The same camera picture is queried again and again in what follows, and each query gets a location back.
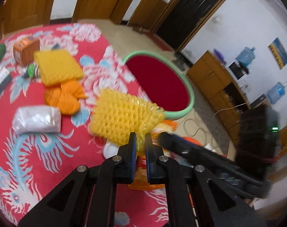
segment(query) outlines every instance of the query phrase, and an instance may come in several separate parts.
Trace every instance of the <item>metal screw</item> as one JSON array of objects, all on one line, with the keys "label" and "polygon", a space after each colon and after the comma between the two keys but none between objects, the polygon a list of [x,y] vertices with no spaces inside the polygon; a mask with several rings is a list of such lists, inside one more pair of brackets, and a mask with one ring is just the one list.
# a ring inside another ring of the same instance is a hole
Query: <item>metal screw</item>
[{"label": "metal screw", "polygon": [[165,155],[161,155],[161,156],[159,156],[159,160],[160,160],[161,162],[167,162],[167,161],[169,160],[169,157],[167,157],[167,156],[165,156]]},{"label": "metal screw", "polygon": [[204,166],[202,165],[197,165],[195,166],[195,170],[199,173],[203,172],[204,171]]},{"label": "metal screw", "polygon": [[120,155],[115,155],[113,158],[112,158],[113,161],[115,162],[119,162],[122,160],[122,157]]},{"label": "metal screw", "polygon": [[87,169],[87,167],[84,166],[84,165],[81,165],[81,166],[77,167],[77,171],[80,172],[80,173],[84,172],[86,169]]}]

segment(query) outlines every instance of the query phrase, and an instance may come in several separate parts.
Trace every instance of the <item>red floral tablecloth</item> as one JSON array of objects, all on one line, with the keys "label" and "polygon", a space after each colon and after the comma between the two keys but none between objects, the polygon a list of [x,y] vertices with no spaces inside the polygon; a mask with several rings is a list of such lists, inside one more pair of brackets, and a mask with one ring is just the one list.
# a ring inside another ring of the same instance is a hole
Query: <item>red floral tablecloth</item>
[{"label": "red floral tablecloth", "polygon": [[[31,133],[17,136],[11,122],[18,107],[43,104],[44,85],[22,78],[13,58],[13,44],[26,35],[40,38],[41,49],[58,43],[83,68],[88,99],[81,110],[62,118],[60,134]],[[5,40],[7,52],[0,63],[12,82],[0,96],[0,209],[14,224],[78,165],[104,161],[105,140],[87,131],[90,110],[101,88],[113,88],[148,99],[129,69],[93,24],[61,24],[25,30]],[[134,191],[119,185],[115,226],[163,226],[168,220],[165,190]]]}]

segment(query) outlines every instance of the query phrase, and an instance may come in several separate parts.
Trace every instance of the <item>wire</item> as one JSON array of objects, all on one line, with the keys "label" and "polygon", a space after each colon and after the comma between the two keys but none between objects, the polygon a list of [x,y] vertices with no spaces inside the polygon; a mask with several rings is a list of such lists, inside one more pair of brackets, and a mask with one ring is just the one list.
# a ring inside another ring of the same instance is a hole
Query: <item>wire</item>
[{"label": "wire", "polygon": [[[237,105],[237,106],[234,106],[234,107],[221,109],[221,110],[219,110],[218,112],[224,111],[224,110],[233,109],[233,108],[236,108],[236,107],[245,105],[245,104],[247,104],[247,102],[245,102],[245,103],[243,103],[243,104],[240,104],[240,105]],[[184,129],[185,134],[186,134],[187,136],[189,136],[189,137],[194,137],[194,136],[198,133],[199,130],[203,131],[204,137],[205,137],[205,142],[204,142],[204,144],[203,144],[203,147],[205,147],[205,146],[207,145],[207,133],[208,133],[208,134],[211,134],[210,144],[212,145],[212,139],[214,139],[214,134],[216,134],[216,132],[217,132],[217,130],[218,130],[218,128],[219,128],[219,125],[216,127],[216,129],[215,129],[215,131],[214,131],[213,133],[208,132],[208,131],[206,131],[205,129],[199,127],[198,130],[196,130],[195,134],[194,134],[194,135],[191,135],[191,134],[189,134],[189,132],[187,131],[185,124],[186,124],[187,121],[191,120],[191,121],[195,122],[195,124],[197,125],[197,123],[196,123],[196,118],[195,118],[195,113],[196,113],[196,111],[194,110],[194,118],[186,119],[186,120],[184,121],[184,123],[183,123],[183,129]]]}]

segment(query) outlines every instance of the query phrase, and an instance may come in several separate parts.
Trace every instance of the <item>blue and yellow poster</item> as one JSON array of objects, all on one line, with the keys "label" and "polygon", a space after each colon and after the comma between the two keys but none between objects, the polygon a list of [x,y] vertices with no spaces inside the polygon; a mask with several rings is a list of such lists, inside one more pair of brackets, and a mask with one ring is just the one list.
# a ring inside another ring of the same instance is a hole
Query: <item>blue and yellow poster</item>
[{"label": "blue and yellow poster", "polygon": [[280,69],[282,69],[287,64],[287,53],[280,39],[277,37],[268,47],[274,55]]}]

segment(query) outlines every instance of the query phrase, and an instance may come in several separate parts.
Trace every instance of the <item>dark metal door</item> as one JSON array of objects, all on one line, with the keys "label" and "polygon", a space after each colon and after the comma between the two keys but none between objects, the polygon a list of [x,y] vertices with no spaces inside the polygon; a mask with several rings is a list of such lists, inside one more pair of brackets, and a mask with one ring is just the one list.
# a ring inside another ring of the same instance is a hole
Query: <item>dark metal door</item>
[{"label": "dark metal door", "polygon": [[156,34],[175,50],[218,0],[180,0]]}]

